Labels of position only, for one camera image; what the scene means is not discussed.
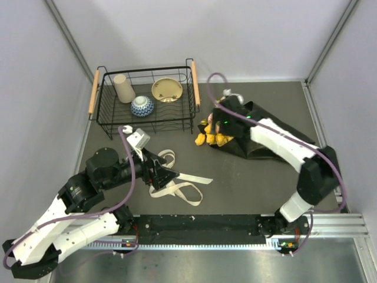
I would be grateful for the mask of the pink and yellow flower bouquet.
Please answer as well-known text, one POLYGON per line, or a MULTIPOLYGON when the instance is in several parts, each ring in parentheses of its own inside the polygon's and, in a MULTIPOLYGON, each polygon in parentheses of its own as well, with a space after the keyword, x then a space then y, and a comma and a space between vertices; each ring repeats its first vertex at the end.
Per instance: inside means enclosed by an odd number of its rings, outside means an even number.
POLYGON ((208 144, 209 146, 218 146, 222 147, 228 142, 234 139, 233 136, 225 136, 220 133, 220 125, 219 123, 215 126, 215 132, 212 132, 212 123, 213 121, 213 114, 209 114, 208 118, 202 120, 200 125, 204 128, 200 130, 200 133, 195 139, 196 146, 201 146, 203 144, 208 144))

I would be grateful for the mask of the white printed ribbon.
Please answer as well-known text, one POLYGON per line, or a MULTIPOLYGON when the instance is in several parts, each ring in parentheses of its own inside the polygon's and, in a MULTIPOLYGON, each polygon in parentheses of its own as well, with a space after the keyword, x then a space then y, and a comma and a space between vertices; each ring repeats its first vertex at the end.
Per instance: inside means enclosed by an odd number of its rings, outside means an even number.
POLYGON ((200 177, 195 175, 188 175, 184 173, 180 173, 178 176, 178 180, 180 182, 176 181, 170 181, 166 185, 163 186, 162 189, 157 190, 155 187, 150 186, 149 188, 149 194, 152 198, 162 198, 168 195, 178 197, 181 200, 185 201, 191 206, 199 206, 201 202, 203 201, 203 194, 201 190, 196 186, 196 184, 199 185, 209 185, 213 182, 213 179, 206 178, 206 177, 200 177), (199 200, 189 200, 186 195, 182 192, 182 188, 192 188, 196 193, 199 194, 199 200))

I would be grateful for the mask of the black wrapping paper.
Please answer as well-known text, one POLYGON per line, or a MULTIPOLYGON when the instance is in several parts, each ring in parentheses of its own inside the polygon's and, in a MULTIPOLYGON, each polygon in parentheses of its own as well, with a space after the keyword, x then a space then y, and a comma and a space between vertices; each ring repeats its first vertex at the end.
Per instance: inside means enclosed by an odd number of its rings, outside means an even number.
POLYGON ((210 147, 244 159, 277 159, 295 168, 315 155, 315 141, 254 102, 251 118, 243 120, 251 125, 249 136, 234 137, 222 147, 210 147))

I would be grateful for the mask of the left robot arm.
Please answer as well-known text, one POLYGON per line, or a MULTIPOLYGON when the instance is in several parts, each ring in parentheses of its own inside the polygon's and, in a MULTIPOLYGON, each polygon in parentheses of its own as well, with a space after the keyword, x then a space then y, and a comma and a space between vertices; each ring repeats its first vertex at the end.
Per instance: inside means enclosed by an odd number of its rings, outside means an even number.
POLYGON ((104 191, 140 178, 160 189, 177 178, 179 172, 166 166, 166 159, 144 149, 143 160, 133 155, 120 160, 116 150, 102 148, 86 161, 82 172, 68 179, 47 211, 28 231, 26 239, 9 239, 2 248, 15 258, 10 267, 16 279, 39 279, 52 272, 73 252, 107 235, 129 233, 135 223, 125 204, 112 212, 103 212, 90 222, 69 232, 65 228, 104 200, 104 191))

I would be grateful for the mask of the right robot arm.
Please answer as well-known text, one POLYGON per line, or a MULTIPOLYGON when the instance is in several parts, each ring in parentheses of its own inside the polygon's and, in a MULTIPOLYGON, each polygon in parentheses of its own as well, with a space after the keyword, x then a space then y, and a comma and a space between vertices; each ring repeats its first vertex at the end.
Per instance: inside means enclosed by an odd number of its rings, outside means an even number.
POLYGON ((275 212, 272 223, 261 224, 272 232, 289 233, 297 220, 339 186, 340 170, 335 150, 315 142, 272 113, 235 95, 224 97, 212 109, 204 128, 214 149, 244 159, 275 159, 298 173, 296 190, 275 212))

